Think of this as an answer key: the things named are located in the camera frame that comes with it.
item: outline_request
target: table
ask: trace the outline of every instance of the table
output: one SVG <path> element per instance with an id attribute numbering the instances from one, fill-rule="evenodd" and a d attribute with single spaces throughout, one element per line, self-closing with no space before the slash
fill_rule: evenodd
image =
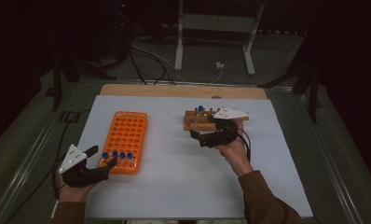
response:
<path id="1" fill-rule="evenodd" d="M 245 124 L 245 131 L 250 131 L 253 136 L 252 154 L 259 158 L 258 161 L 252 158 L 254 168 L 261 168 L 266 173 L 272 191 L 296 207 L 301 216 L 312 216 L 279 123 L 274 119 L 273 107 L 264 90 L 108 84 L 103 86 L 101 94 L 95 99 L 78 147 L 83 149 L 97 144 L 102 149 L 107 136 L 103 130 L 108 130 L 112 115 L 119 108 L 147 110 L 148 135 L 139 174 L 110 175 L 109 180 L 100 183 L 89 195 L 86 218 L 243 218 L 241 189 L 227 162 L 215 149 L 200 148 L 198 141 L 182 130 L 184 108 L 189 108 L 195 102 L 243 106 L 243 109 L 254 106 L 253 126 Z M 160 106 L 169 109 L 168 114 L 162 116 Z M 260 135 L 261 132 L 255 129 L 263 130 L 264 122 L 269 129 Z M 274 147 L 265 147 L 266 143 Z M 100 155 L 89 158 L 88 167 L 96 167 L 99 158 Z M 281 166 L 288 165 L 284 169 L 288 171 L 286 175 Z M 269 168 L 264 168 L 267 166 L 276 167 L 281 174 L 270 174 Z M 278 181 L 287 182 L 281 186 Z"/>

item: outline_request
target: test tube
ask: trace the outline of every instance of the test tube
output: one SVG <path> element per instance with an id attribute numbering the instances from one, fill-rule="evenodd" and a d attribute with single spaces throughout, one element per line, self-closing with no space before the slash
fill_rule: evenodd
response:
<path id="1" fill-rule="evenodd" d="M 125 152 L 119 153 L 119 161 L 120 161 L 120 166 L 126 166 L 127 165 Z"/>
<path id="2" fill-rule="evenodd" d="M 101 166 L 107 166 L 108 160 L 109 160 L 109 154 L 107 152 L 102 153 L 103 159 L 101 160 L 102 165 Z"/>
<path id="3" fill-rule="evenodd" d="M 119 166 L 119 162 L 118 162 L 118 152 L 116 150 L 113 151 L 113 158 L 117 159 L 117 164 L 116 166 Z"/>
<path id="4" fill-rule="evenodd" d="M 135 166 L 135 161 L 134 161 L 134 158 L 133 158 L 133 154 L 131 152 L 129 152 L 127 156 L 128 156 L 128 162 L 129 162 L 130 167 Z"/>

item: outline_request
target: test tube rack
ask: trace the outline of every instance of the test tube rack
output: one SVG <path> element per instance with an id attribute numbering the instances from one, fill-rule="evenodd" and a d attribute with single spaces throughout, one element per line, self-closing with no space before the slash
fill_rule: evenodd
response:
<path id="1" fill-rule="evenodd" d="M 185 131 L 215 131 L 215 124 L 208 121 L 208 115 L 217 113 L 220 109 L 213 110 L 199 106 L 195 110 L 185 112 L 184 130 Z"/>
<path id="2" fill-rule="evenodd" d="M 141 164 L 147 122 L 147 114 L 144 112 L 117 111 L 104 144 L 99 167 L 106 166 L 108 161 L 117 157 L 117 165 L 110 170 L 110 174 L 136 175 Z"/>

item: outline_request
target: plug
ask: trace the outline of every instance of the plug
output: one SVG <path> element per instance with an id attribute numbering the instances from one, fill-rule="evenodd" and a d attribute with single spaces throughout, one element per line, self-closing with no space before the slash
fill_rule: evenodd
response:
<path id="1" fill-rule="evenodd" d="M 217 68 L 223 68 L 223 67 L 224 67 L 224 63 L 223 63 L 223 62 L 216 62 L 216 63 L 215 63 L 215 66 L 216 66 Z"/>

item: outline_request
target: person's right hand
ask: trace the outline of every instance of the person's right hand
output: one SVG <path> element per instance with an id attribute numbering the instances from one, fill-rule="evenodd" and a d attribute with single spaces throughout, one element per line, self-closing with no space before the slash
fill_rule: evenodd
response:
<path id="1" fill-rule="evenodd" d="M 235 119 L 235 122 L 238 127 L 238 133 L 242 135 L 243 121 Z M 253 171 L 253 167 L 247 159 L 244 143 L 239 137 L 226 146 L 217 146 L 215 148 L 226 158 L 237 176 L 245 175 Z"/>

